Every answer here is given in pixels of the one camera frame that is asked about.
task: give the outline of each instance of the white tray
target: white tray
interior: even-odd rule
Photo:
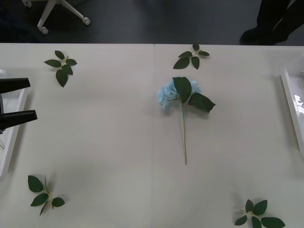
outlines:
[[[280,67],[300,152],[304,155],[304,53]]]
[[[14,77],[4,70],[0,70],[0,78]],[[21,89],[1,94],[3,99],[4,113],[23,111],[28,95],[28,89]],[[9,162],[13,153],[19,125],[6,129],[0,134],[0,181],[4,179],[9,169]]]

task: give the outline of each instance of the office chair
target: office chair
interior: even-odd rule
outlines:
[[[32,7],[32,1],[46,1],[46,0],[22,0],[23,4],[29,8]],[[83,23],[85,25],[89,25],[91,23],[89,18],[84,17],[74,7],[72,7],[70,4],[68,4],[65,0],[47,0],[47,6],[43,11],[43,14],[39,20],[39,23],[37,24],[37,27],[38,27],[39,31],[42,32],[42,34],[46,35],[48,33],[48,29],[46,27],[44,27],[43,24],[46,21],[46,19],[48,18],[50,12],[52,11],[53,7],[56,4],[61,4],[64,7],[66,7],[68,10],[70,10],[71,12],[76,14],[78,17],[81,18],[81,20],[83,21]]]

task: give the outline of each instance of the black pants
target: black pants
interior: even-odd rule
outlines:
[[[288,37],[290,33],[304,24],[304,0],[296,0],[288,7],[290,1],[262,0],[257,26],[265,30],[273,30],[277,25],[274,33],[278,36]]]

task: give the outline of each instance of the blue hydrangea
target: blue hydrangea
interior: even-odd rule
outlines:
[[[193,93],[201,93],[199,84],[197,81],[190,81],[192,86],[192,94]],[[178,97],[178,92],[176,91],[176,88],[174,86],[173,79],[164,85],[159,91],[156,93],[157,95],[157,101],[163,106],[163,108],[166,108],[169,106],[170,103],[174,101]]]

